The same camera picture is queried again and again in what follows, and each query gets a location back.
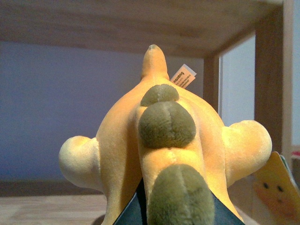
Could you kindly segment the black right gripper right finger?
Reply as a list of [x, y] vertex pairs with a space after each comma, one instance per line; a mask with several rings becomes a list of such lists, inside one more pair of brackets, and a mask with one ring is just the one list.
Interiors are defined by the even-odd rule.
[[244, 225], [211, 191], [211, 225]]

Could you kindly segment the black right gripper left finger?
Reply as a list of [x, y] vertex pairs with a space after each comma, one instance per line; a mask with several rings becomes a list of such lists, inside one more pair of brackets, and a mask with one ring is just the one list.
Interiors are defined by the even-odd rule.
[[147, 225], [146, 195], [143, 179], [135, 193], [113, 225]]

